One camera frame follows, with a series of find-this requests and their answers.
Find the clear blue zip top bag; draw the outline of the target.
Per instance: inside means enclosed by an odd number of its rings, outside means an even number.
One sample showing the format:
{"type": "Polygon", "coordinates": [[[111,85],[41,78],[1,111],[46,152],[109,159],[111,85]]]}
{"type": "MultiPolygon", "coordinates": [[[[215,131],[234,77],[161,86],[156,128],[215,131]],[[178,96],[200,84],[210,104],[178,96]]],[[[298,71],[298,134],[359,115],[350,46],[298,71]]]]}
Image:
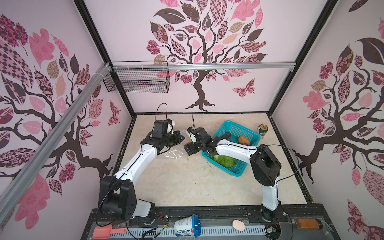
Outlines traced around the clear blue zip top bag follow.
{"type": "Polygon", "coordinates": [[[181,135],[184,137],[182,142],[164,154],[165,159],[170,160],[189,160],[190,156],[187,154],[185,145],[191,142],[190,136],[186,131],[180,131],[181,135]]]}

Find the teal plastic basket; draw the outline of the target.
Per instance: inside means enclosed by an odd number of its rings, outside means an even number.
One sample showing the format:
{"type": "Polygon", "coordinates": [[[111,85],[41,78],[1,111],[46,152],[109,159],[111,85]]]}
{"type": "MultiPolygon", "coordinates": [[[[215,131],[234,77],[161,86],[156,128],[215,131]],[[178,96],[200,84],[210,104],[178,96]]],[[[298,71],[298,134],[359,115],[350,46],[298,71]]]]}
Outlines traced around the teal plastic basket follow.
{"type": "Polygon", "coordinates": [[[257,151],[261,137],[258,133],[253,132],[250,129],[245,128],[240,124],[234,123],[232,121],[225,121],[221,125],[219,130],[217,130],[214,137],[221,137],[224,133],[231,133],[232,135],[227,140],[221,140],[218,143],[218,146],[216,147],[217,155],[234,158],[237,162],[237,165],[230,169],[226,169],[209,158],[209,155],[213,153],[202,152],[202,155],[209,162],[211,162],[224,172],[228,173],[229,175],[232,175],[234,177],[240,177],[242,176],[246,167],[251,164],[251,155],[255,154],[255,152],[257,151]],[[239,144],[239,137],[245,137],[249,139],[251,141],[251,144],[249,146],[239,144]]]}

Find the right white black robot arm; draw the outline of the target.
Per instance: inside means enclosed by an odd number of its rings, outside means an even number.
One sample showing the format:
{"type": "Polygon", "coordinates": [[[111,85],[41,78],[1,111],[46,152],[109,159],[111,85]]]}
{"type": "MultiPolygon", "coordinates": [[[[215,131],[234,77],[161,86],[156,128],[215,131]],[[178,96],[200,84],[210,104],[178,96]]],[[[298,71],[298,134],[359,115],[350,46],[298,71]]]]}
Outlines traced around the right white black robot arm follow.
{"type": "Polygon", "coordinates": [[[191,142],[185,145],[187,154],[198,152],[231,157],[252,167],[255,179],[262,185],[263,200],[259,215],[266,222],[278,218],[278,180],[281,175],[281,163],[267,145],[259,147],[245,146],[229,141],[231,133],[212,138],[204,128],[187,129],[191,142]]]}

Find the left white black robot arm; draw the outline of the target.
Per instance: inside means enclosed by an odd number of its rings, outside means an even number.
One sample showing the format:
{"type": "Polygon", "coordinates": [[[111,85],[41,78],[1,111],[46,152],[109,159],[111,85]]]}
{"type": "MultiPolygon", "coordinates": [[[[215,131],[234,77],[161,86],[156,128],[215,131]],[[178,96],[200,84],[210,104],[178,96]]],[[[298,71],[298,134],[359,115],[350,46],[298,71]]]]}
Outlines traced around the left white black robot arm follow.
{"type": "Polygon", "coordinates": [[[149,163],[162,153],[163,148],[169,150],[184,139],[180,131],[174,131],[158,136],[150,134],[142,140],[138,152],[125,167],[113,176],[102,179],[98,212],[122,220],[149,217],[153,204],[136,197],[135,185],[149,163]]]}

